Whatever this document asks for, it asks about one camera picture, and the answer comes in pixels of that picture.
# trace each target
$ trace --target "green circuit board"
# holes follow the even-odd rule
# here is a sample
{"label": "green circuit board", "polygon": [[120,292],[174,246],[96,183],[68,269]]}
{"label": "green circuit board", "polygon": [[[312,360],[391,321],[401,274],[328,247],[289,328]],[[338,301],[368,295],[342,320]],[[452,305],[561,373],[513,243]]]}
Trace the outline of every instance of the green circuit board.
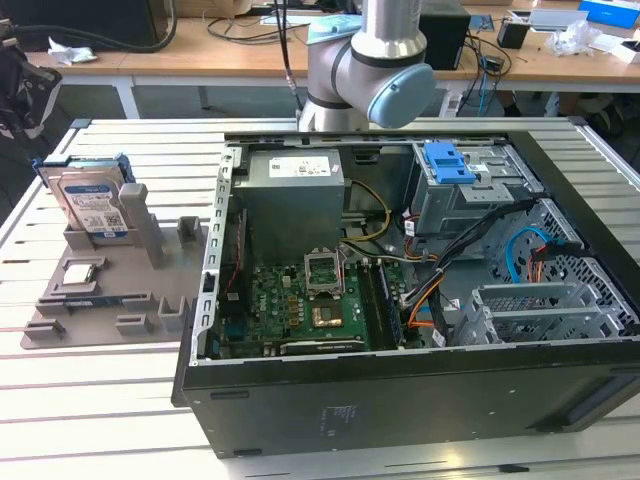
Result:
{"label": "green circuit board", "polygon": [[[389,262],[385,272],[391,294],[397,299],[406,289],[402,268]],[[319,275],[321,278],[315,279],[318,283],[335,280],[330,271],[320,270]],[[233,349],[232,357],[263,356],[265,343],[305,340],[358,340],[364,342],[365,350],[371,350],[356,266],[344,265],[344,289],[339,299],[328,295],[309,298],[303,264],[256,267],[251,314],[246,322],[227,322],[224,337]]]}
{"label": "green circuit board", "polygon": [[[291,279],[289,287],[283,285],[283,277]],[[332,275],[326,273],[323,277],[326,281],[331,281]],[[340,300],[320,301],[320,304],[339,304],[342,319],[340,326],[314,328],[312,319],[316,302],[318,300],[309,300],[306,293],[304,265],[265,266],[256,269],[253,281],[253,318],[249,328],[251,338],[275,341],[283,338],[309,340],[337,337],[367,342],[367,329],[360,307],[360,290],[354,268],[345,265],[345,290]]]}

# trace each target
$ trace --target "black box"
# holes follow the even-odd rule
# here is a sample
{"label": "black box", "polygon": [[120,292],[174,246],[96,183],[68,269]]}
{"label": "black box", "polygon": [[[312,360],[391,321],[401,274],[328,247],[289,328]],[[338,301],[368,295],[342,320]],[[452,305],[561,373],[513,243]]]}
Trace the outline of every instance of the black box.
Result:
{"label": "black box", "polygon": [[[0,0],[0,17],[14,25],[52,25],[96,33],[136,46],[162,40],[168,21],[164,0]],[[52,38],[71,47],[108,50],[104,45],[65,35]],[[46,51],[48,35],[18,35],[28,52]]]}
{"label": "black box", "polygon": [[498,45],[502,48],[522,48],[524,38],[527,36],[530,25],[528,23],[502,22],[498,32]]}
{"label": "black box", "polygon": [[471,15],[456,0],[423,0],[420,31],[427,37],[425,62],[434,70],[455,70]]}

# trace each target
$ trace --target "metal case frame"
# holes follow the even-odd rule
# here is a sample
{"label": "metal case frame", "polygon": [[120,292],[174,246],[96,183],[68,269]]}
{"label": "metal case frame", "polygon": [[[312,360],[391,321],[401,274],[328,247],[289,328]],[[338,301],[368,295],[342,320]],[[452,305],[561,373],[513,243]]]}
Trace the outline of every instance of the metal case frame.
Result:
{"label": "metal case frame", "polygon": [[[562,215],[596,252],[598,262],[592,267],[597,267],[599,278],[613,281],[620,300],[634,314],[640,311],[640,267],[537,142],[521,132],[482,136],[488,135],[508,138],[514,154],[526,159],[537,177],[532,180],[545,187]],[[427,136],[424,132],[358,134],[345,135],[344,141],[406,143]],[[261,137],[264,142],[288,140],[281,133]],[[324,141],[323,146],[341,141],[335,136],[313,138]],[[309,145],[310,139],[302,141]],[[223,226],[217,219],[226,216],[236,152],[239,147],[227,150],[221,162],[203,293],[192,344],[181,355],[186,362],[185,354],[191,354],[184,394],[219,458],[578,431],[640,392],[640,348],[631,337],[200,360],[198,340],[212,325],[218,289]]]}

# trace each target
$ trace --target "small chip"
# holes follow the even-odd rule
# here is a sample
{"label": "small chip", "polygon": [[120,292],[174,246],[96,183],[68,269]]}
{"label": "small chip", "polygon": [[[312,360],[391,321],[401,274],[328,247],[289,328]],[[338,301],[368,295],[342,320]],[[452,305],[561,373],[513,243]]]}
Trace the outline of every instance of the small chip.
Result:
{"label": "small chip", "polygon": [[67,267],[62,279],[63,285],[87,285],[93,277],[96,266],[93,263],[72,263]]}
{"label": "small chip", "polygon": [[336,328],[344,325],[342,308],[338,301],[313,302],[311,305],[313,328]]}

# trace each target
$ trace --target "blue device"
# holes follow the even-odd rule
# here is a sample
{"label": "blue device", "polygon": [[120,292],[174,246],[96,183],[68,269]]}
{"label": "blue device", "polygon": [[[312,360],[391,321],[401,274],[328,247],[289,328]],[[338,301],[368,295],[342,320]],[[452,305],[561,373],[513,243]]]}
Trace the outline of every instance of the blue device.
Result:
{"label": "blue device", "polygon": [[578,10],[589,12],[590,22],[632,28],[640,15],[640,4],[623,0],[582,0]]}
{"label": "blue device", "polygon": [[433,168],[438,183],[470,184],[476,176],[469,171],[462,155],[453,143],[426,143],[424,156]]}

